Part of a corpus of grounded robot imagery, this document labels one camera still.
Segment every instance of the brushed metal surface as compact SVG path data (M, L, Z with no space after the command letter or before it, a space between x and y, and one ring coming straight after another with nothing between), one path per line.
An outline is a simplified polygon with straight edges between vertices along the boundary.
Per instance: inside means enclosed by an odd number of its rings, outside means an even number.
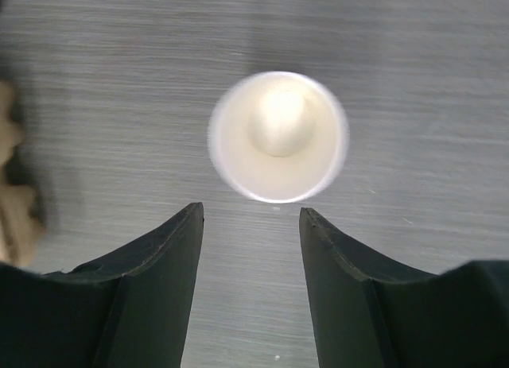
M303 203L404 263L509 258L509 0L8 0L25 159L68 270L202 200L184 367L316 367L300 204L248 201L206 149L216 100L289 69L336 93L351 146Z

